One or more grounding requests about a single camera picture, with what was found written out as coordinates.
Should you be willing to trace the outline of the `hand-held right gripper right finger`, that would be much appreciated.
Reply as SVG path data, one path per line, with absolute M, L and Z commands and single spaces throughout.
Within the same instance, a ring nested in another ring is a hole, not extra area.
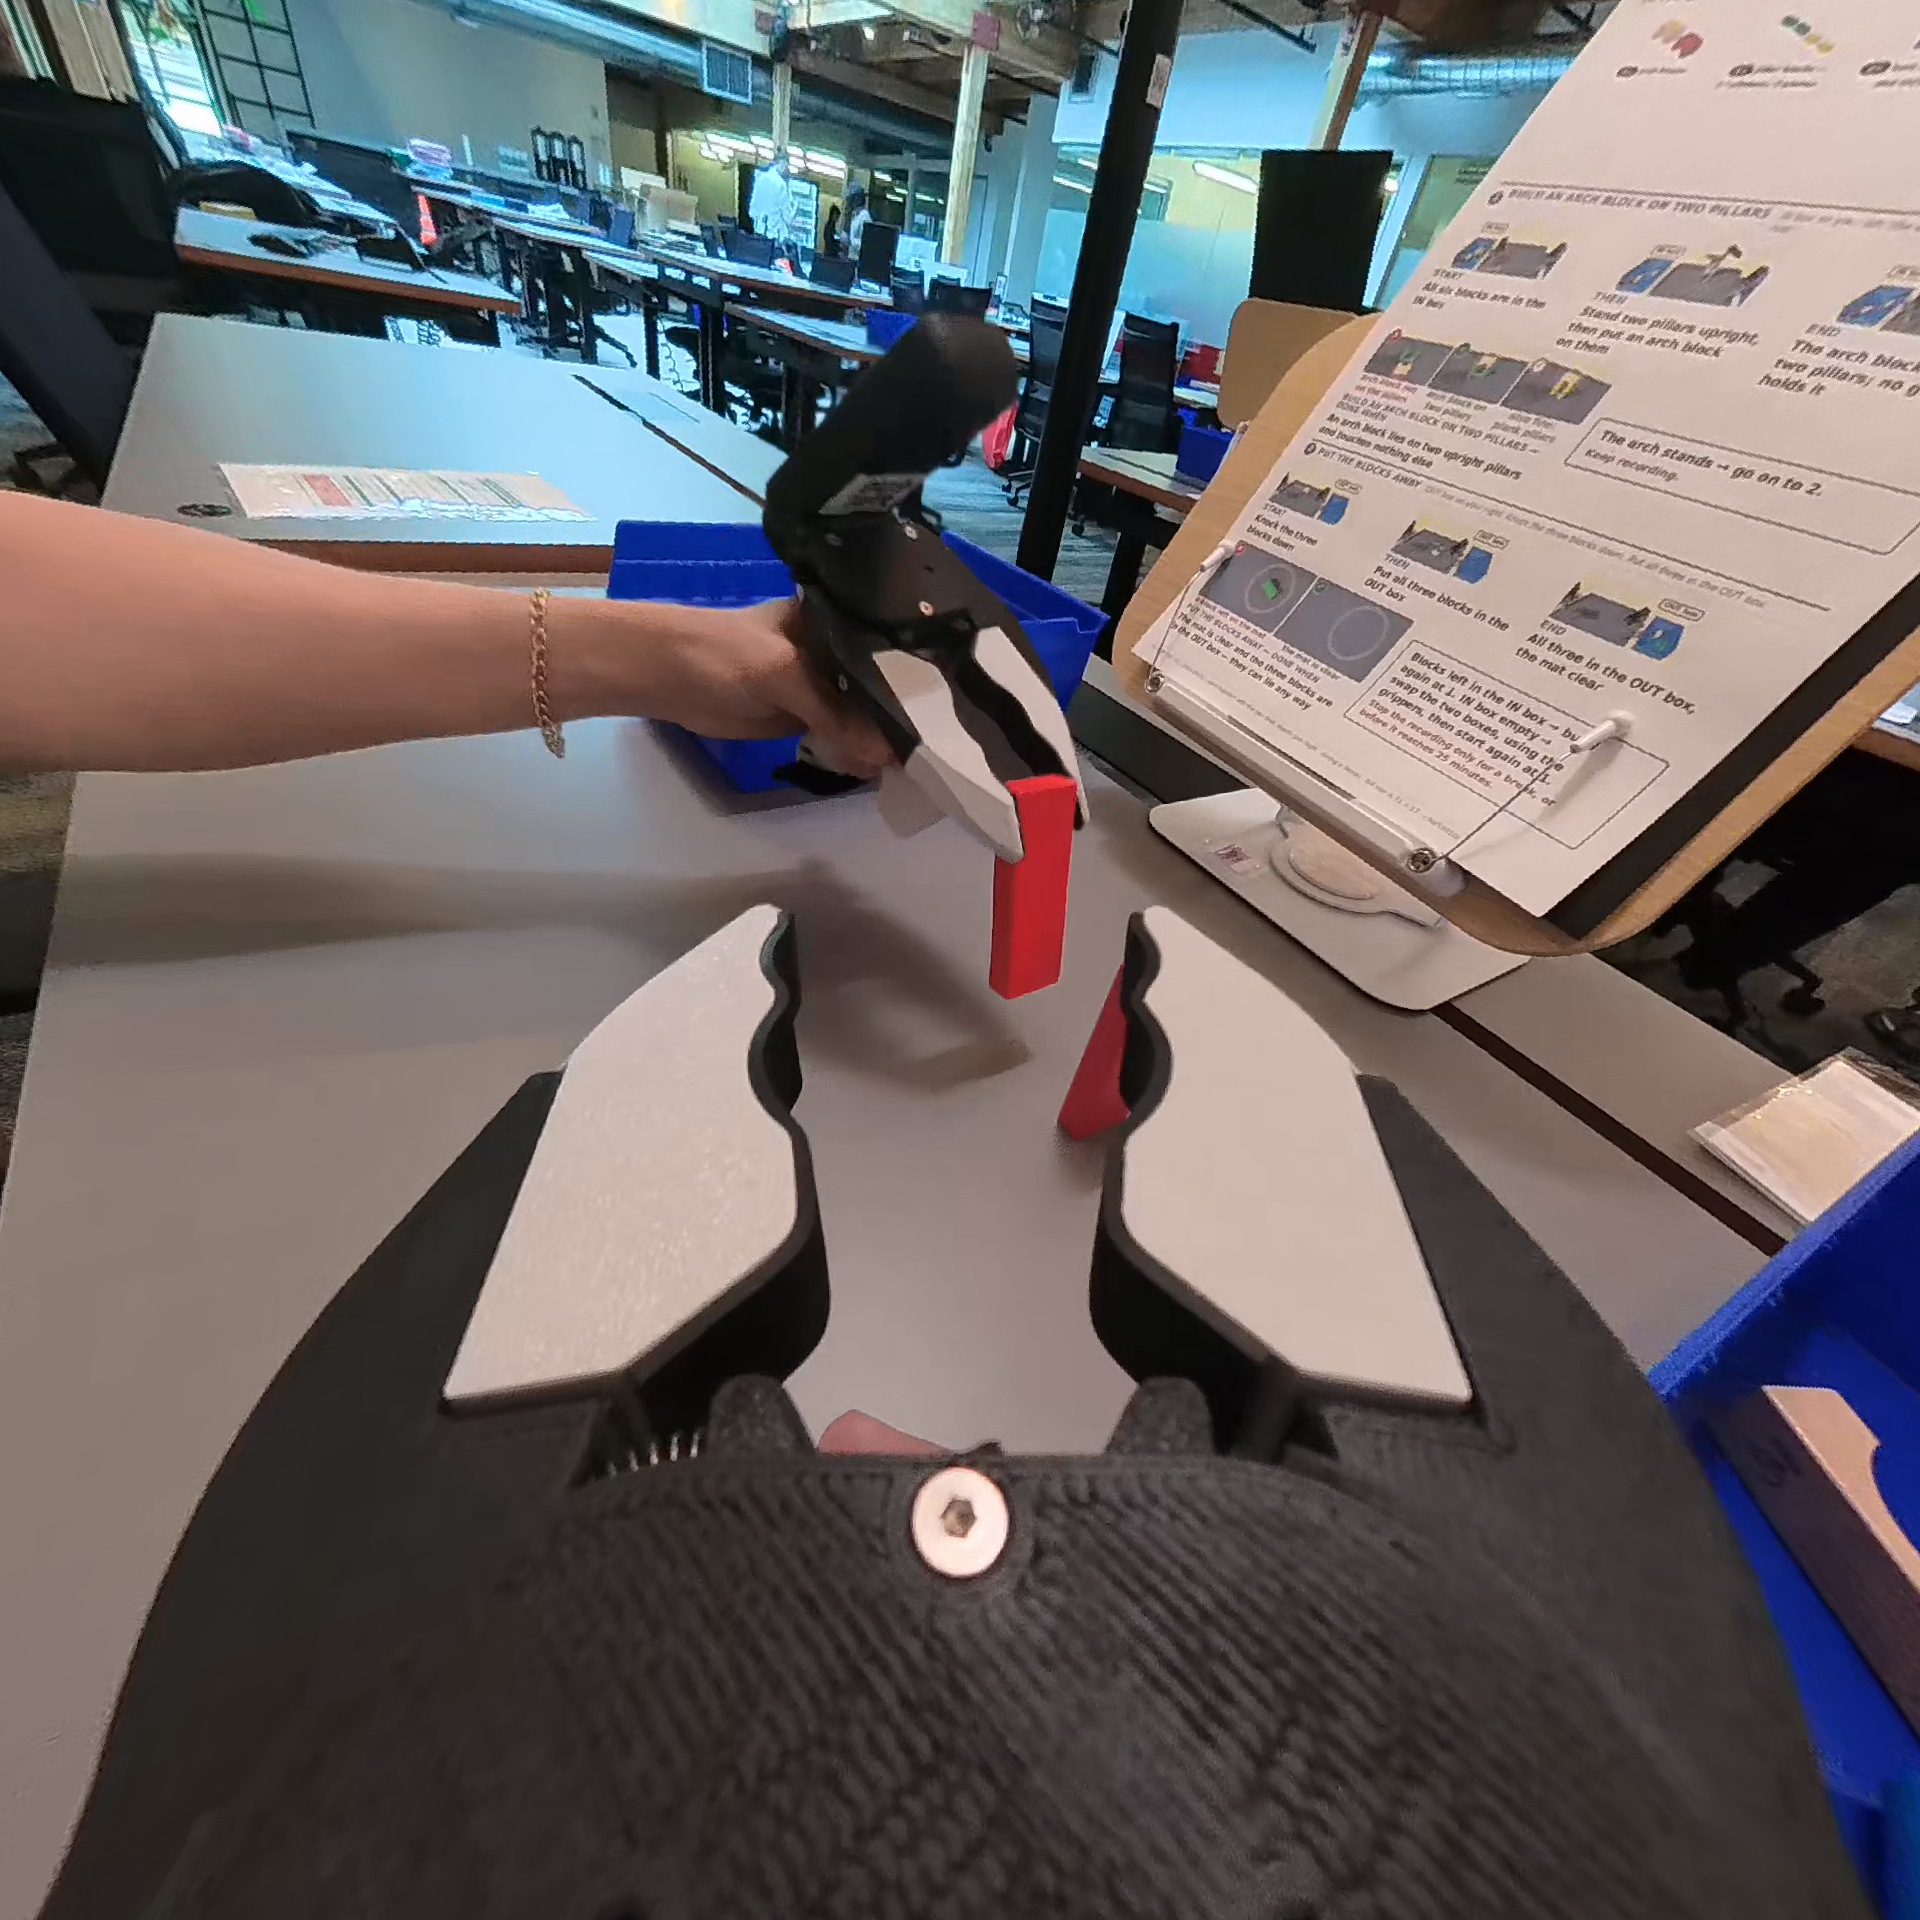
M 1454 1418 L 1474 1390 L 1345 1050 L 1168 908 L 1128 923 L 1090 1327 L 1197 1391 L 1216 1451 L 1329 1405 Z

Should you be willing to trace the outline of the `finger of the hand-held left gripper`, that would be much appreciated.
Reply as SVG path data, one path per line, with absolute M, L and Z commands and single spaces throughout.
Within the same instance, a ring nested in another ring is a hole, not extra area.
M 1026 643 L 1009 629 L 975 629 L 959 664 L 959 712 L 1001 784 L 1061 775 L 1074 784 L 1075 830 L 1090 806 L 1067 717 Z
M 1019 804 L 960 722 L 946 674 L 932 659 L 893 646 L 876 652 L 871 666 L 909 734 L 899 754 L 903 780 L 1001 862 L 1019 864 L 1023 857 Z

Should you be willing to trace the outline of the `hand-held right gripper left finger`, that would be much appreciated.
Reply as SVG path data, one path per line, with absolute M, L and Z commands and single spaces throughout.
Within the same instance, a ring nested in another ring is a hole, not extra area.
M 798 929 L 754 905 L 571 1050 L 445 1378 L 460 1413 L 632 1398 L 706 1421 L 726 1381 L 788 1381 L 830 1327 L 795 1107 Z

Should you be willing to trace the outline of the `red plank block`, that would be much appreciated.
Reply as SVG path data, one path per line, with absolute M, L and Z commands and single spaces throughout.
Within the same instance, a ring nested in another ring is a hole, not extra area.
M 1117 971 L 1059 1107 L 1059 1133 L 1065 1140 L 1108 1136 L 1131 1117 L 1124 1085 L 1128 1021 L 1124 971 Z
M 1006 786 L 1021 854 L 995 857 L 989 988 L 1021 999 L 1059 981 L 1065 961 L 1067 879 L 1078 827 L 1078 786 L 1067 775 L 1029 775 Z

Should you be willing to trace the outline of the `blue bin with printed tag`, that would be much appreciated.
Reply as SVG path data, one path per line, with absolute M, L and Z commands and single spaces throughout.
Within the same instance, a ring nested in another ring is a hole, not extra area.
M 1104 613 L 1065 588 L 1021 570 L 973 539 L 943 542 L 1019 616 L 1061 707 L 1074 697 L 1104 629 Z M 791 598 L 795 583 L 758 521 L 626 520 L 610 549 L 607 599 L 679 609 L 751 609 Z M 735 793 L 798 793 L 781 773 L 798 764 L 801 737 L 709 737 L 688 731 L 715 775 Z

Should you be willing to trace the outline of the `plain blue plastic bin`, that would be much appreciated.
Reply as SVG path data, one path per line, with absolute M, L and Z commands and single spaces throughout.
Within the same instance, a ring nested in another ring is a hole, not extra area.
M 1649 1387 L 1755 1572 L 1817 1768 L 1880 1916 L 1916 1913 L 1916 1727 L 1719 1451 L 1719 1405 L 1771 1382 L 1847 1394 L 1882 1433 L 1880 1481 L 1916 1539 L 1916 1147 L 1900 1147 L 1801 1229 L 1649 1368 Z

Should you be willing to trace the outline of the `wooden arch block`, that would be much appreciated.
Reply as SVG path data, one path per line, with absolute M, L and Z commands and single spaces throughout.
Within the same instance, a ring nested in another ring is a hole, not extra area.
M 1712 1434 L 1765 1522 L 1916 1727 L 1916 1539 L 1880 1481 L 1882 1433 L 1833 1387 L 1771 1382 Z

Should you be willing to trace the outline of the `person's left forearm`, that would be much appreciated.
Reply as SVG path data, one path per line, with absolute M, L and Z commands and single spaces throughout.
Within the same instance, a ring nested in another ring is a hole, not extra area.
M 2 493 L 2 773 L 206 773 L 613 714 L 606 606 Z

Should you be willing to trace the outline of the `person's left hand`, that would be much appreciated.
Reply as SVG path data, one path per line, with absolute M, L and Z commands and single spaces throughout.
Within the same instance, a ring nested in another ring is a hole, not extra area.
M 808 737 L 860 780 L 899 767 L 879 722 L 805 659 L 804 599 L 688 609 L 613 599 L 616 709 L 709 737 Z

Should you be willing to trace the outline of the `black pillar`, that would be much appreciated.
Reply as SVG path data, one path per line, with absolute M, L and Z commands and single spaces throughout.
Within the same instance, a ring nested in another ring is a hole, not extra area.
M 1054 577 L 1059 562 L 1075 461 L 1095 410 L 1108 326 L 1117 312 L 1140 196 L 1157 143 L 1181 2 L 1131 2 L 1117 57 L 1117 81 L 1104 114 L 1088 223 L 1075 255 L 1067 318 L 1054 371 L 1041 445 L 1021 516 L 1015 562 Z

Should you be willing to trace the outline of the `striped laminated card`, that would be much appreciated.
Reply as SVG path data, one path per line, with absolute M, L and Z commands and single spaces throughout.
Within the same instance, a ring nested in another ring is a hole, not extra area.
M 328 521 L 584 521 L 587 511 L 534 471 L 220 461 L 234 513 Z

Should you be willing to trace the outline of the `clear plastic packet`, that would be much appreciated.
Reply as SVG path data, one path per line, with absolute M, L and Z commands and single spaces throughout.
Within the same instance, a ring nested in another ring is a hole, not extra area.
M 1916 1140 L 1916 1080 L 1847 1047 L 1699 1123 L 1694 1140 L 1807 1226 Z

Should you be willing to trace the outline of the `black panel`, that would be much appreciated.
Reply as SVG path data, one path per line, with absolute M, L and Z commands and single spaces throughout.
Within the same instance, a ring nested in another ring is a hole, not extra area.
M 1249 299 L 1362 312 L 1391 167 L 1388 148 L 1260 151 Z

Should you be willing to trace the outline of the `printed instruction sheet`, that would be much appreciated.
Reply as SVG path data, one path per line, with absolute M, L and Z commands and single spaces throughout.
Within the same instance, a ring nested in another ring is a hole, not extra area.
M 1916 5 L 1615 2 L 1250 503 L 1163 691 L 1543 920 L 1916 621 Z

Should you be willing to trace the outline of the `black backing board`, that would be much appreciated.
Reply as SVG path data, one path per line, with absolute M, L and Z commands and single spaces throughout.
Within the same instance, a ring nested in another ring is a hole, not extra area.
M 1643 929 L 1728 862 L 1916 679 L 1916 632 L 1860 632 L 1648 833 L 1542 923 L 1542 953 L 1587 953 Z

